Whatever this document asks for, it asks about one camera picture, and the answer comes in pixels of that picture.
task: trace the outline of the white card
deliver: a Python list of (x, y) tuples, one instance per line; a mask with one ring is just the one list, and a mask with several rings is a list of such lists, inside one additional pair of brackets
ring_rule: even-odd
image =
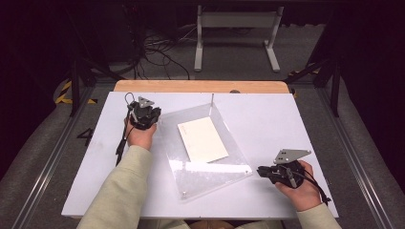
[(210, 117), (178, 124), (191, 162), (210, 162), (228, 156), (228, 152)]

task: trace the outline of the person's left hand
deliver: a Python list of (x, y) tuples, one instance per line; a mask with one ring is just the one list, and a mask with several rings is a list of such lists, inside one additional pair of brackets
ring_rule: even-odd
[(153, 124), (147, 130), (138, 130), (131, 123), (128, 123), (126, 133), (129, 146), (138, 145), (146, 150), (150, 150), (152, 146), (152, 136), (157, 129), (157, 124)]

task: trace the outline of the black cord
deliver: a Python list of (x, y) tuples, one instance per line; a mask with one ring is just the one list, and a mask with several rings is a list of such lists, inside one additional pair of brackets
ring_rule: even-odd
[(187, 79), (190, 80), (190, 73), (188, 72), (188, 70), (187, 70), (183, 65), (179, 64), (178, 62), (176, 62), (175, 60), (173, 60), (168, 54), (165, 54), (165, 53), (162, 52), (162, 51), (159, 51), (159, 50), (153, 50), (153, 51), (156, 51), (156, 52), (162, 54), (162, 55), (165, 56), (167, 59), (169, 59), (171, 62), (177, 64), (177, 65), (180, 66), (182, 69), (184, 69), (185, 72), (187, 73)]
[(126, 136), (125, 140), (128, 140), (128, 136), (129, 136), (129, 134), (131, 134), (132, 130), (134, 130), (134, 127), (132, 127), (131, 130), (129, 130), (128, 135)]
[(307, 170), (304, 170), (304, 171), (305, 171), (308, 175), (310, 175), (310, 177), (311, 177), (312, 179), (310, 179), (310, 178), (308, 178), (308, 177), (305, 177), (305, 176), (303, 176), (303, 175), (301, 175), (301, 174), (299, 174), (299, 173), (292, 172), (292, 171), (291, 171), (291, 172), (294, 173), (295, 175), (299, 176), (299, 177), (302, 177), (302, 178), (306, 179), (306, 180), (309, 181), (311, 184), (313, 184), (316, 188), (318, 188), (319, 193), (321, 194), (322, 202), (324, 202), (324, 203), (328, 206), (328, 202), (331, 201), (331, 199), (327, 197), (327, 195), (325, 194), (324, 190), (321, 188), (321, 186), (319, 186), (318, 182), (316, 182), (316, 180), (313, 178), (313, 176), (312, 176), (309, 172), (307, 172)]
[(146, 49), (146, 46), (155, 46), (156, 44), (158, 44), (158, 47), (156, 48), (156, 50), (159, 50), (162, 52), (167, 52), (167, 51), (173, 49), (174, 47), (178, 46), (179, 44), (185, 43), (187, 40), (189, 40), (186, 37), (189, 36), (190, 34), (192, 34), (192, 32), (194, 32), (196, 30), (197, 30), (197, 26), (194, 27), (189, 32), (187, 32), (182, 38), (180, 38), (178, 41), (175, 41), (175, 42), (173, 42), (170, 39), (163, 40), (162, 37), (160, 37), (160, 40), (153, 40), (153, 41), (145, 44), (145, 49)]
[(127, 93), (127, 94), (125, 95), (125, 102), (127, 103), (128, 112), (127, 112), (127, 115), (126, 115), (126, 118), (125, 118), (125, 125), (124, 125), (124, 130), (123, 130), (123, 132), (122, 132), (122, 138), (121, 138), (121, 141), (119, 142), (118, 147), (117, 147), (117, 150), (116, 150), (116, 155), (117, 155), (117, 163), (116, 163), (116, 166), (119, 164), (119, 162), (120, 162), (121, 159), (122, 159), (122, 154), (123, 154), (123, 152), (124, 152), (125, 143), (126, 143), (126, 141), (127, 141), (127, 139), (128, 139), (128, 136), (129, 136), (129, 134), (132, 132), (132, 130), (134, 129), (134, 127), (133, 127), (133, 128), (130, 130), (130, 132), (128, 133), (128, 136), (125, 137), (126, 130), (127, 130), (128, 125), (129, 125), (129, 123), (130, 123), (130, 113), (131, 113), (131, 110), (132, 110), (132, 107), (131, 107), (130, 103), (129, 103), (128, 100), (127, 100), (128, 94), (130, 94), (130, 95), (132, 96), (133, 101), (135, 101), (134, 95), (133, 95), (132, 93)]
[(170, 78), (169, 73), (167, 72), (166, 65), (164, 65), (163, 67), (164, 67), (164, 72), (166, 73), (166, 76), (167, 76), (170, 80), (172, 80), (172, 78)]
[(137, 79), (138, 65), (134, 65), (134, 79)]
[(145, 70), (143, 69), (142, 62), (139, 61), (139, 65), (140, 65), (140, 68), (142, 69), (142, 75), (143, 75), (143, 77), (144, 77), (145, 79), (149, 79), (149, 78), (146, 77), (146, 75), (145, 75)]
[(153, 64), (153, 65), (156, 65), (156, 66), (160, 66), (160, 67), (163, 67), (163, 66), (165, 66), (165, 65), (170, 64), (170, 60), (169, 60), (169, 62), (167, 62), (167, 63), (164, 63), (164, 62), (163, 62), (163, 64), (157, 64), (157, 63), (155, 63), (155, 62), (152, 62), (152, 61), (149, 60), (148, 58), (146, 58), (146, 61), (149, 62), (150, 64)]
[[(130, 71), (134, 68), (135, 65), (136, 65), (136, 64), (135, 64), (135, 61), (133, 61), (133, 64), (131, 64), (130, 66), (125, 67), (125, 68), (120, 69), (120, 70), (117, 70), (117, 71), (111, 71), (111, 73), (115, 73), (115, 74), (122, 75), (122, 74), (125, 74), (125, 73), (130, 72)], [(105, 75), (104, 73), (93, 73), (93, 74), (95, 74), (96, 76), (103, 76), (103, 75)]]

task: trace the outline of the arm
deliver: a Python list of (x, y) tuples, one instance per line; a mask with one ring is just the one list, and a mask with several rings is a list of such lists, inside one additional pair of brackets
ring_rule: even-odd
[[(312, 166), (302, 160), (299, 162), (313, 176)], [(298, 219), (303, 228), (341, 228), (327, 205), (321, 202), (318, 188), (309, 181), (304, 180), (297, 189), (291, 189), (279, 182), (275, 185), (297, 209)]]
[(149, 149), (153, 125), (146, 131), (127, 130), (130, 148), (107, 176), (78, 228), (137, 228), (152, 164)]

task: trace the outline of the metal stand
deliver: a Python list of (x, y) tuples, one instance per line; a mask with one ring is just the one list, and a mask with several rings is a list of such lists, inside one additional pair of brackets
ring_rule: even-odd
[(194, 71), (203, 67), (203, 28), (269, 28), (271, 36), (265, 40), (265, 47), (272, 69), (278, 73), (280, 66), (273, 50), (274, 40), (283, 16), (283, 7), (276, 12), (203, 12), (202, 6), (197, 12), (197, 49)]

